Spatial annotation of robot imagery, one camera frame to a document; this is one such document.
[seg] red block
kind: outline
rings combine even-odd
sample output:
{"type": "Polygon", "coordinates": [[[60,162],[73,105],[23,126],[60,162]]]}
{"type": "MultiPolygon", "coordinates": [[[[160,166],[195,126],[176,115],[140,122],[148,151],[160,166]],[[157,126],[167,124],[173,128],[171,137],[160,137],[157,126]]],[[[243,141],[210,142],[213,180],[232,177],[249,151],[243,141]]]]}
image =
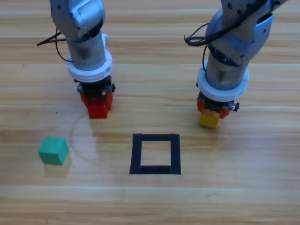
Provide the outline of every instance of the red block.
{"type": "Polygon", "coordinates": [[[108,109],[106,107],[106,102],[103,101],[98,105],[88,105],[88,111],[90,119],[106,119],[108,115],[108,109]]]}
{"type": "Polygon", "coordinates": [[[106,93],[102,98],[86,98],[81,93],[80,97],[88,108],[90,119],[107,119],[108,111],[113,104],[113,93],[106,93]]]}

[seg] black tape square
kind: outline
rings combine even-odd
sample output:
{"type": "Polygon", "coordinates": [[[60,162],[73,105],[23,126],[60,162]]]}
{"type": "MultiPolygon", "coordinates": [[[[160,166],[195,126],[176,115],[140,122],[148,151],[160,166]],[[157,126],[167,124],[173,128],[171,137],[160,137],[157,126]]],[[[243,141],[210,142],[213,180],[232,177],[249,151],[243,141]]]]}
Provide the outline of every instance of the black tape square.
{"type": "Polygon", "coordinates": [[[181,175],[180,136],[133,134],[130,174],[181,175]],[[171,142],[171,165],[141,165],[142,142],[171,142]]]}

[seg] white ring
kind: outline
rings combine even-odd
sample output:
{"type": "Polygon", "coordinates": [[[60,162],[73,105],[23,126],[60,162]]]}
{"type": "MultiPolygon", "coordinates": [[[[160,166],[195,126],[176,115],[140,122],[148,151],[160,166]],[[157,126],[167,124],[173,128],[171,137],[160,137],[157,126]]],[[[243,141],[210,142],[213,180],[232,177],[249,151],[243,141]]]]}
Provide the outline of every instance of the white ring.
{"type": "Polygon", "coordinates": [[[97,82],[106,78],[113,69],[112,55],[107,49],[105,49],[105,59],[103,66],[95,70],[85,71],[77,69],[72,62],[67,62],[67,68],[70,75],[77,81],[86,83],[97,82]]]}
{"type": "Polygon", "coordinates": [[[234,89],[231,90],[218,90],[213,88],[205,78],[205,71],[201,67],[198,72],[198,87],[200,91],[209,99],[217,102],[231,102],[241,97],[247,89],[250,79],[248,69],[246,69],[241,83],[234,89]]]}

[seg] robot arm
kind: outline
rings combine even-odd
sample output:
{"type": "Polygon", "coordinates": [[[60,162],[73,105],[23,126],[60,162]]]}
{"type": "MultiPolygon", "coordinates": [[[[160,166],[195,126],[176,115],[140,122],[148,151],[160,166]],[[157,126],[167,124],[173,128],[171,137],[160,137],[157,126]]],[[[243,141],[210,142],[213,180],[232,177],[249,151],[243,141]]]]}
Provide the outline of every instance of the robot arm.
{"type": "Polygon", "coordinates": [[[213,111],[223,119],[238,110],[234,100],[246,90],[248,64],[269,37],[272,12],[286,1],[221,0],[222,8],[208,24],[205,37],[185,39],[190,46],[206,45],[210,50],[198,74],[200,112],[213,111]]]}
{"type": "Polygon", "coordinates": [[[101,0],[50,0],[50,6],[54,24],[72,40],[81,40],[105,21],[101,0]]]}
{"type": "Polygon", "coordinates": [[[101,33],[104,5],[101,0],[50,0],[50,6],[53,23],[66,36],[70,51],[67,67],[79,83],[77,91],[90,118],[106,118],[115,86],[110,76],[112,57],[105,48],[108,38],[101,33]]]}

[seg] wood grain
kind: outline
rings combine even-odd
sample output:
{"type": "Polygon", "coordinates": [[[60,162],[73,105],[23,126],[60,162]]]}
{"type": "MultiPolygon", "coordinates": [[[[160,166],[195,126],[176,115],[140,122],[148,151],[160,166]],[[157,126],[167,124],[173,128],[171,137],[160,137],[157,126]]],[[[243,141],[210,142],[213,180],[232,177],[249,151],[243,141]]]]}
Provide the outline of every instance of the wood grain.
{"type": "MultiPolygon", "coordinates": [[[[220,0],[104,4],[117,90],[108,119],[89,120],[54,45],[36,46],[55,31],[49,2],[0,1],[0,224],[299,225],[300,2],[275,12],[217,130],[197,125],[203,49],[183,35],[220,0]],[[133,133],[180,134],[182,175],[129,175],[133,133]],[[63,166],[41,162],[47,135],[66,138],[63,166]]],[[[145,148],[144,163],[168,161],[165,144],[145,148]]]]}

